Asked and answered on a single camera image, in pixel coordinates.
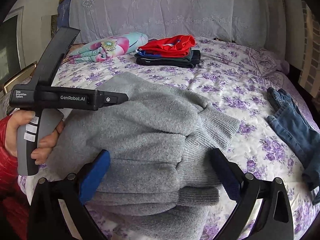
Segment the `left hand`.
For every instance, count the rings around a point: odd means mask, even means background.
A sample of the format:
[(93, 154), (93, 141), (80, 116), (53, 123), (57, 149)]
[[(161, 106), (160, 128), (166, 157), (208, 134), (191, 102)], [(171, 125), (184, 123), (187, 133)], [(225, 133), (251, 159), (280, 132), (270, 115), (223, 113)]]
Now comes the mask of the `left hand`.
[[(5, 149), (7, 152), (17, 157), (17, 130), (20, 126), (29, 124), (29, 122), (35, 117), (34, 111), (16, 111), (11, 115), (7, 128), (5, 131)], [(63, 131), (65, 125), (63, 121), (60, 121), (53, 132), (43, 137), (39, 142), (39, 147), (31, 153), (31, 158), (35, 160), (36, 165), (41, 165), (46, 162), (53, 148), (55, 147), (57, 140)]]

